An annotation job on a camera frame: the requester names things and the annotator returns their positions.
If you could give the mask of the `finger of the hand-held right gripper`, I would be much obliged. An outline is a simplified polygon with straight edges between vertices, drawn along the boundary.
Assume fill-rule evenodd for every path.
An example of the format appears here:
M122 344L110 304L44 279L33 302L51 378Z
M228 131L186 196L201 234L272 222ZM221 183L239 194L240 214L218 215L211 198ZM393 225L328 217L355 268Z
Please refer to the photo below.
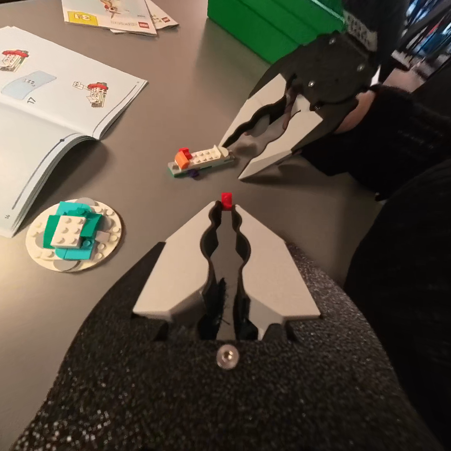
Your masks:
M298 95L286 128L283 128L284 119L279 118L260 135L240 139L241 148L247 145L255 148L257 154L246 164L238 179L246 180L290 157L294 147L322 120L315 111L310 110L309 101L303 95Z
M229 147L243 134L253 131L257 123L265 116L272 114L278 118L283 113L286 105L286 94L293 81L294 77L286 80L283 75L278 74L252 94L232 121L220 145Z

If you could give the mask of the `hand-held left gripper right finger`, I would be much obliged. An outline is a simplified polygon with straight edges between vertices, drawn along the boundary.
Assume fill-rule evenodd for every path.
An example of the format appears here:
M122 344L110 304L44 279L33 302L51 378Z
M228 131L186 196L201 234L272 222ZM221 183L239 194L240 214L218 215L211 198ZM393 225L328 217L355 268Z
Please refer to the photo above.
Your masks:
M233 307L235 337L261 341L273 324L320 318L285 241L239 205L232 208L232 227L242 259Z

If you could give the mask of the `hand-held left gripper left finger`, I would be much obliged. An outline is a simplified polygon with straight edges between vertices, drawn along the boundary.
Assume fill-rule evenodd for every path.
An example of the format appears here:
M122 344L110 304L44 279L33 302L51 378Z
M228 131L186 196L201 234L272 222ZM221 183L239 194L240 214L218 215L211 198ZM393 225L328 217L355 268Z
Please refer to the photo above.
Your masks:
M211 256L222 204L210 202L164 243L133 307L135 315L168 323L197 323L216 288Z

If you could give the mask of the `white lego strip assembly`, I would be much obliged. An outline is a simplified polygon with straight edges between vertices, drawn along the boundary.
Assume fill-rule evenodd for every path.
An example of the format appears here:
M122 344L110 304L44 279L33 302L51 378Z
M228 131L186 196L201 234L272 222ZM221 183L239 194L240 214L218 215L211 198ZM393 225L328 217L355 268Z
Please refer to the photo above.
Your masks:
M206 169L223 166L235 161L233 152L222 146L191 152L189 148L179 148L174 159L167 165L174 178L196 178Z

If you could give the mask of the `person's right forearm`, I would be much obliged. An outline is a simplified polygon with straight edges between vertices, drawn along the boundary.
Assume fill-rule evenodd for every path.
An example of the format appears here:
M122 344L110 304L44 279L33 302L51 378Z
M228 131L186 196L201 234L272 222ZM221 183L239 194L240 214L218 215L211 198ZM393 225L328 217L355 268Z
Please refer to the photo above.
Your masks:
M450 159L450 117L395 87L377 84L367 93L373 100L357 125L306 145L301 155L327 176L348 173L384 201Z

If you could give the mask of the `round white lego base assembly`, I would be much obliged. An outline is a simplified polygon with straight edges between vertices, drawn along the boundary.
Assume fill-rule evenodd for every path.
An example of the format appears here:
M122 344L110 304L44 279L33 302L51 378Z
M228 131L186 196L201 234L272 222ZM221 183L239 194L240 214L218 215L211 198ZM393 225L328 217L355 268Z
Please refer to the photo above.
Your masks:
M61 201L43 211L27 230L25 245L43 268L76 273L104 263L123 235L120 215L88 197Z

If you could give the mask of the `open lego instruction booklet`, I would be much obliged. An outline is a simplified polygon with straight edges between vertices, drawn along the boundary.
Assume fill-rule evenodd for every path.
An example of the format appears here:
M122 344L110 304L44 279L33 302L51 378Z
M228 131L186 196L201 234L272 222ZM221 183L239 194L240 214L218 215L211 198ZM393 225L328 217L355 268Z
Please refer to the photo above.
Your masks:
M60 159L101 140L147 81L17 27L0 31L0 228L15 235Z

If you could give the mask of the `person's right hand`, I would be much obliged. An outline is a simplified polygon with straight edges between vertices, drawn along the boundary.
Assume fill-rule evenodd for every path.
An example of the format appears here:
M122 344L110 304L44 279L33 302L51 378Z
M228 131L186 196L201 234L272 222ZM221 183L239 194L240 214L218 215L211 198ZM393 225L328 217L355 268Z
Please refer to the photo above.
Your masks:
M374 86L363 93L359 93L356 96L357 106L344 118L333 134L343 134L355 129L368 114L376 98L376 94L377 92Z

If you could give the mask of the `green plastic bin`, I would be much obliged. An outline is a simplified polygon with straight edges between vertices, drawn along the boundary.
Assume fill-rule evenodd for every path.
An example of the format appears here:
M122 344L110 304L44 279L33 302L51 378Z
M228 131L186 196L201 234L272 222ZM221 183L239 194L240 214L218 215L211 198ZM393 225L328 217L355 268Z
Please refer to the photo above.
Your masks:
M209 0L207 16L272 64L318 36L344 29L340 0Z

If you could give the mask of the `closed white instruction booklet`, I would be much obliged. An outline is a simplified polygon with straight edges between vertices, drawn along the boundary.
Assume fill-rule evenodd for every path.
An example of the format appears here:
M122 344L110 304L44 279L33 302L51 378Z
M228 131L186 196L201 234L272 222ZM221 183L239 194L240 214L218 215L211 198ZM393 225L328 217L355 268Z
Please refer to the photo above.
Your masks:
M145 0L146 7L157 31L165 28L178 27L179 23L166 14L158 5L151 0Z

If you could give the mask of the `closed booklet with yellow corner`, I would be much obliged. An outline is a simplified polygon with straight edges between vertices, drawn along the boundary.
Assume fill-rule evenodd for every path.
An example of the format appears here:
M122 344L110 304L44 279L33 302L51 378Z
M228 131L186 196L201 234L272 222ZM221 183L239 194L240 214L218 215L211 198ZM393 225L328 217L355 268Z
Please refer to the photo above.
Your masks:
M66 23L156 36L144 0L63 0Z

